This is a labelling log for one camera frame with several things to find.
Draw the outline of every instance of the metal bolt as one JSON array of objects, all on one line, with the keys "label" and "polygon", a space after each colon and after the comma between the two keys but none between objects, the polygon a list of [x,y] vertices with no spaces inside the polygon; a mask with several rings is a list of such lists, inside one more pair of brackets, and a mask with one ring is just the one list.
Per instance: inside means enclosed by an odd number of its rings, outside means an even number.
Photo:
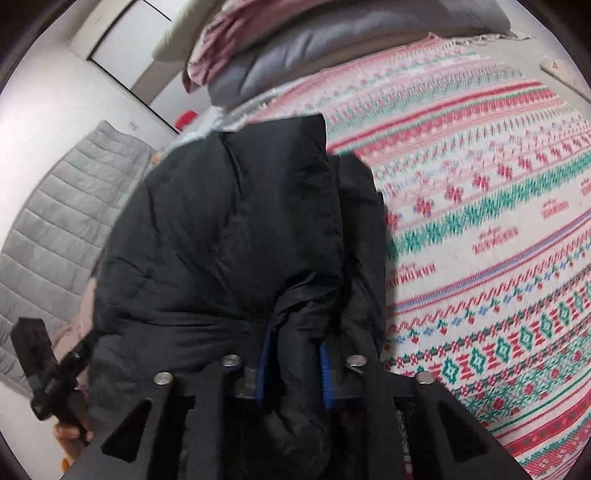
[{"label": "metal bolt", "polygon": [[435,375],[429,371],[419,372],[414,376],[414,379],[421,385],[431,385],[435,382]]},{"label": "metal bolt", "polygon": [[224,367],[238,367],[241,363],[241,359],[238,355],[226,355],[222,358],[222,365]]},{"label": "metal bolt", "polygon": [[174,376],[172,374],[169,374],[168,372],[160,372],[154,377],[154,383],[156,385],[168,385],[173,379]]},{"label": "metal bolt", "polygon": [[367,362],[368,360],[363,355],[349,355],[347,357],[347,365],[350,367],[362,367]]}]

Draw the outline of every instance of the black puffer jacket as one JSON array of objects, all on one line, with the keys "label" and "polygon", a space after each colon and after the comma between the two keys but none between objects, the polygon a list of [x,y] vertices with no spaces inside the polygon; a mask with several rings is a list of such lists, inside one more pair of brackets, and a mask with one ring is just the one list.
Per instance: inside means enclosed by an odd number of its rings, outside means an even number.
[{"label": "black puffer jacket", "polygon": [[319,347],[328,331],[344,333],[378,364],[385,303],[384,214],[371,172],[352,155],[327,156],[325,145],[321,116],[215,132],[175,150],[140,185],[98,277],[96,430],[138,382],[169,371],[191,393],[207,365],[234,353],[257,372],[265,407],[235,422],[252,441],[242,438],[246,454],[235,451],[242,460],[227,462],[224,476],[323,474],[332,450]]}]

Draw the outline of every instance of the pillow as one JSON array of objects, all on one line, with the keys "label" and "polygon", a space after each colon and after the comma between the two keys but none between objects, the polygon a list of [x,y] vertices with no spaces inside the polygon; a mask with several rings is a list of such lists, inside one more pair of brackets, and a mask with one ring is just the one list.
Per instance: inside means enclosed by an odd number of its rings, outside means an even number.
[{"label": "pillow", "polygon": [[281,82],[425,38],[508,33],[495,0],[367,0],[315,10],[266,44],[238,54],[209,84],[212,105],[232,107]]},{"label": "pillow", "polygon": [[312,7],[332,0],[227,0],[197,41],[187,71],[206,85],[241,50]]},{"label": "pillow", "polygon": [[152,51],[163,63],[187,61],[203,27],[217,14],[224,0],[190,0]]}]

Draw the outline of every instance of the gray quilted mat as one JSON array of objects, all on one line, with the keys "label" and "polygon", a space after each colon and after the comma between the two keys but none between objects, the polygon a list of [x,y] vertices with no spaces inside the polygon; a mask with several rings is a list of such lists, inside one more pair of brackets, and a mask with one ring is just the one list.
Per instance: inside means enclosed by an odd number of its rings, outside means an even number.
[{"label": "gray quilted mat", "polygon": [[10,341],[14,322],[42,318],[52,335],[72,320],[153,153],[101,122],[42,179],[14,222],[0,253],[0,375],[22,392],[29,388]]}]

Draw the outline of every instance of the hand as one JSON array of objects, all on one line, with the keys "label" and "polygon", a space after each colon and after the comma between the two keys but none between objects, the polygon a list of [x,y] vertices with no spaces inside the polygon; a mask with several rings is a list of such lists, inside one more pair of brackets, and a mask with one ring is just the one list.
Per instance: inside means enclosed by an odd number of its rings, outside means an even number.
[{"label": "hand", "polygon": [[[57,423],[53,427],[53,435],[66,453],[68,463],[73,464],[84,450],[84,444],[80,441],[80,430],[74,425]],[[93,436],[92,432],[87,432],[86,441],[90,442]]]},{"label": "hand", "polygon": [[[88,404],[85,396],[80,391],[75,391],[68,398],[68,406],[82,426],[87,430],[85,440],[90,442],[93,433],[90,431],[90,419],[88,416]],[[66,453],[67,461],[71,465],[80,456],[84,450],[85,444],[80,439],[80,430],[74,425],[66,423],[57,423],[53,427],[53,435],[61,448]]]}]

